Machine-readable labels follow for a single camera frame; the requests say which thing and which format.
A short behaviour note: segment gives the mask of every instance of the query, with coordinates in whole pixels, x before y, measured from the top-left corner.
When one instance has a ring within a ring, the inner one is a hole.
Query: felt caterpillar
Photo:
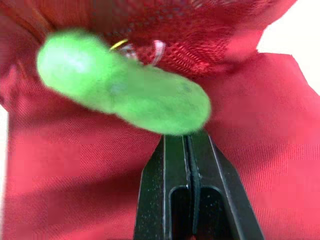
[[[142,66],[81,29],[48,36],[38,52],[37,70],[54,91],[158,134],[195,132],[211,113],[209,97],[198,84]]]

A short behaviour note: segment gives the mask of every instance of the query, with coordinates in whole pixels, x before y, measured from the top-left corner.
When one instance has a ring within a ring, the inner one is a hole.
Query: red fabric
[[[318,240],[320,99],[291,56],[256,53],[263,29],[294,2],[2,1],[2,239],[132,239],[141,170],[160,136],[58,96],[35,69],[47,32],[82,26],[110,44],[128,37],[145,63],[152,40],[165,42],[158,66],[207,91],[206,129],[237,168],[266,239]]]

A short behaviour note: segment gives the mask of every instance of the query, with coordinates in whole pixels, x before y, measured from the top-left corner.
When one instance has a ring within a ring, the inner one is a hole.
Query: yellow wire
[[[125,44],[128,41],[129,41],[128,39],[123,39],[121,41],[118,41],[116,44],[114,44],[112,47],[110,47],[110,51],[120,47],[122,44]]]

